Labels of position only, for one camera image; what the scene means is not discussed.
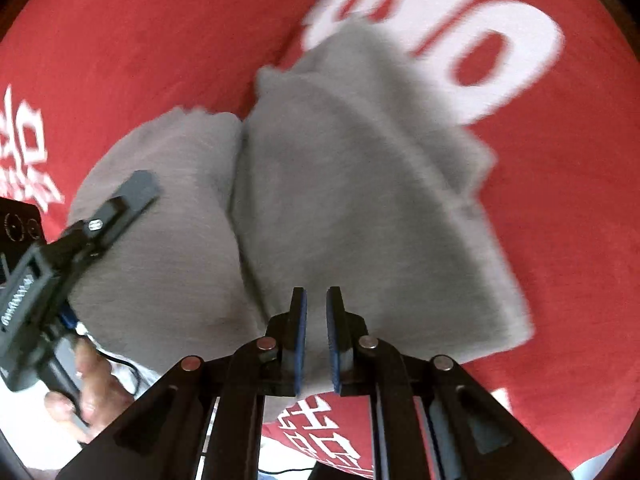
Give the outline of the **person's left hand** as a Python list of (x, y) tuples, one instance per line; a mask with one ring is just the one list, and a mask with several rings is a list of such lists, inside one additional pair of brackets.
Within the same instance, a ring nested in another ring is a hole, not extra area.
[(134, 403), (134, 397), (112, 374), (111, 363), (86, 337), (80, 338), (76, 344), (75, 367), (82, 381), (78, 417), (85, 421), (87, 428), (81, 429), (74, 423), (77, 410), (63, 393), (48, 392), (44, 406), (74, 441), (88, 444)]

